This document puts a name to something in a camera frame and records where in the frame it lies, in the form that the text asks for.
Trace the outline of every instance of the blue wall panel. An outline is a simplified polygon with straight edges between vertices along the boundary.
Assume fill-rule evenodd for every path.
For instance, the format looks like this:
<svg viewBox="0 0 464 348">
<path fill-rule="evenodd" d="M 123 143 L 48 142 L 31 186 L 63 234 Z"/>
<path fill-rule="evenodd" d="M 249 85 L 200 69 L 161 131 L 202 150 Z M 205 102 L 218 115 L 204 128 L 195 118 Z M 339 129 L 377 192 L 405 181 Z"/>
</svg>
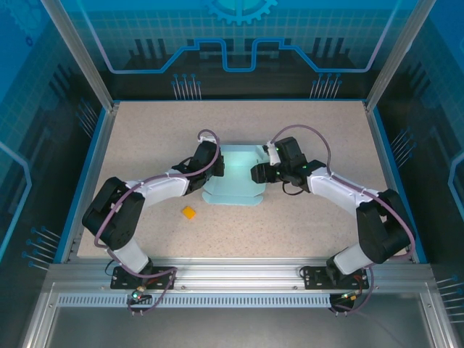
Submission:
<svg viewBox="0 0 464 348">
<path fill-rule="evenodd" d="M 359 99 L 415 3 L 67 0 L 64 6 L 116 99 L 195 99 L 189 88 L 175 92 L 182 89 L 175 75 L 183 73 L 201 80 L 204 99 Z"/>
<path fill-rule="evenodd" d="M 39 1 L 0 0 L 0 50 L 0 345 L 18 347 L 101 106 Z"/>
<path fill-rule="evenodd" d="M 464 3 L 437 0 L 378 103 L 427 257 L 464 277 Z"/>
</svg>

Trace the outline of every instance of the beige work surface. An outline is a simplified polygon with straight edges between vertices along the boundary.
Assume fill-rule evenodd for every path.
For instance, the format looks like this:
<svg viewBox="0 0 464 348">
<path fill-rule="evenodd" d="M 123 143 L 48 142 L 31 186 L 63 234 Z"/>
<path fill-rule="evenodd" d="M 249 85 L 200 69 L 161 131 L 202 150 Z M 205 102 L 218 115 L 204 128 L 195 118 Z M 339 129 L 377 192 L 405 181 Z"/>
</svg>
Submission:
<svg viewBox="0 0 464 348">
<path fill-rule="evenodd" d="M 209 128 L 224 144 L 265 144 L 283 127 L 311 125 L 328 140 L 335 173 L 384 190 L 384 175 L 360 101 L 140 101 L 121 102 L 97 191 L 106 179 L 126 181 L 163 173 L 193 155 L 197 132 Z M 322 141 L 289 130 L 308 161 L 326 162 Z M 153 257 L 331 256 L 357 241 L 355 219 L 327 199 L 287 196 L 268 184 L 256 207 L 209 205 L 202 190 L 168 199 L 141 216 L 136 238 Z M 182 215 L 190 206 L 193 220 Z M 84 231 L 79 257 L 107 256 Z"/>
</svg>

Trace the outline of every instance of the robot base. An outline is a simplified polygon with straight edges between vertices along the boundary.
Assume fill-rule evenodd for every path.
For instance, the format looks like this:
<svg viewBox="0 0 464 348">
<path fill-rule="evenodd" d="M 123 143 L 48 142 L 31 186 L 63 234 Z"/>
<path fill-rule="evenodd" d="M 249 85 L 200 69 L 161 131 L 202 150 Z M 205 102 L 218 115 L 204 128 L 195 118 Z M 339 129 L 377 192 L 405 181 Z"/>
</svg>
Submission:
<svg viewBox="0 0 464 348">
<path fill-rule="evenodd" d="M 170 270 L 172 267 L 157 267 L 153 266 L 153 271 L 156 273 L 164 272 L 165 270 Z M 146 289 L 147 290 L 164 290 L 166 289 L 166 285 L 169 282 L 169 277 L 172 274 L 163 275 L 158 278 L 148 279 L 146 282 Z M 117 290 L 134 290 L 137 289 L 138 286 L 142 285 L 142 278 L 135 277 L 125 270 L 122 267 L 115 267 L 113 270 L 113 277 L 111 280 L 110 288 L 117 289 Z M 174 289 L 175 280 L 171 283 L 169 290 Z"/>
<path fill-rule="evenodd" d="M 304 266 L 299 270 L 299 276 L 303 278 L 304 288 L 306 290 L 358 290 L 360 284 L 355 279 L 355 276 L 361 277 L 362 290 L 369 289 L 369 282 L 365 270 L 357 270 L 347 275 L 336 285 L 334 285 L 331 278 L 328 276 L 326 266 Z"/>
</svg>

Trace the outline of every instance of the small orange cube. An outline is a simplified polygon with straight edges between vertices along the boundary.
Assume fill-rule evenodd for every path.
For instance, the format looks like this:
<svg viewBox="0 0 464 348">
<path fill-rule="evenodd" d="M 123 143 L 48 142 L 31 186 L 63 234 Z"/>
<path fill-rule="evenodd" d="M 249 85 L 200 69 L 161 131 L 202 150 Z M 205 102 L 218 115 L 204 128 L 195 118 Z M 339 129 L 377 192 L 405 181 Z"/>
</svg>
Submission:
<svg viewBox="0 0 464 348">
<path fill-rule="evenodd" d="M 191 209 L 190 207 L 183 208 L 182 214 L 184 214 L 189 220 L 193 219 L 193 217 L 196 215 L 195 210 Z"/>
</svg>

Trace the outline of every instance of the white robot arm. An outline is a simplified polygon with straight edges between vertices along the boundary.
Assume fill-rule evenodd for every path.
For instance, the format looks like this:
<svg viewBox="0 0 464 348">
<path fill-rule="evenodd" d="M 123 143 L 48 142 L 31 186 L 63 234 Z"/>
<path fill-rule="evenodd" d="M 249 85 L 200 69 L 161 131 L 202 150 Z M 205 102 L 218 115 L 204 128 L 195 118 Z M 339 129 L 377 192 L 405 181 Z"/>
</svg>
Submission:
<svg viewBox="0 0 464 348">
<path fill-rule="evenodd" d="M 300 187 L 301 192 L 327 198 L 357 219 L 359 242 L 327 261 L 326 271 L 334 286 L 344 279 L 350 279 L 359 269 L 385 262 L 410 244 L 410 237 L 399 221 L 373 198 L 379 198 L 404 221 L 408 221 L 402 201 L 395 191 L 366 189 L 339 175 L 333 175 L 322 162 L 307 162 L 292 137 L 274 144 L 268 142 L 264 148 L 270 162 L 252 168 L 254 182 L 291 183 Z"/>
<path fill-rule="evenodd" d="M 84 214 L 83 225 L 96 236 L 116 202 L 132 188 L 139 186 L 123 201 L 100 236 L 100 240 L 106 244 L 118 261 L 133 273 L 152 274 L 151 260 L 134 238 L 141 212 L 165 199 L 185 196 L 200 189 L 213 175 L 224 175 L 223 157 L 219 150 L 215 163 L 208 170 L 198 175 L 183 176 L 198 172 L 214 160 L 217 147 L 215 141 L 205 137 L 201 137 L 200 141 L 193 157 L 172 167 L 158 179 L 147 183 L 124 182 L 118 178 L 108 179 Z"/>
</svg>

